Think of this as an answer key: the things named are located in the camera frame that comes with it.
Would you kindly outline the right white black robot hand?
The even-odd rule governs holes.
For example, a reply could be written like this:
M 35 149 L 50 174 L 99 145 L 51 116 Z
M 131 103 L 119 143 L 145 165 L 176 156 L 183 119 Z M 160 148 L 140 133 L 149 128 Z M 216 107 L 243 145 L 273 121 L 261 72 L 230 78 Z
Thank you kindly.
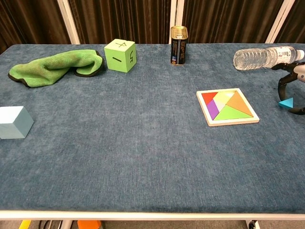
M 286 85 L 295 80 L 305 82 L 305 63 L 279 63 L 271 68 L 272 70 L 285 70 L 289 72 L 288 75 L 281 78 L 278 82 L 278 95 L 281 101 L 286 99 Z

